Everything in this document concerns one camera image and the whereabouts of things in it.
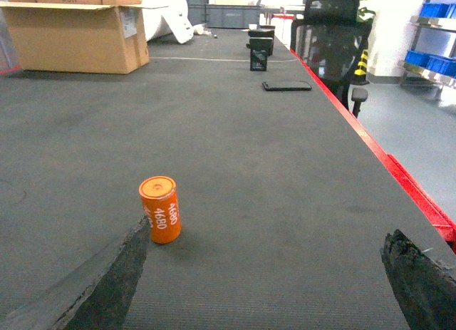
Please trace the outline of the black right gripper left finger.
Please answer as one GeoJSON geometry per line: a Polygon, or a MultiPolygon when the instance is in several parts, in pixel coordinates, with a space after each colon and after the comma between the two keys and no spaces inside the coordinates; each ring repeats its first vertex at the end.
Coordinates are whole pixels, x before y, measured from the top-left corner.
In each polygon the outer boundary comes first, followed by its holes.
{"type": "Polygon", "coordinates": [[[147,257],[143,217],[38,298],[8,314],[2,329],[121,329],[147,257]]]}

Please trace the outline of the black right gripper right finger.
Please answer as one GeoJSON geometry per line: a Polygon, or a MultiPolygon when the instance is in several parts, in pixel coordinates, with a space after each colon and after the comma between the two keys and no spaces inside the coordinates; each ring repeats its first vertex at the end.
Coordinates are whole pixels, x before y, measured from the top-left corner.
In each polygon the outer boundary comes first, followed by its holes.
{"type": "Polygon", "coordinates": [[[455,328],[455,279],[396,229],[380,250],[394,297],[410,329],[455,328]]]}

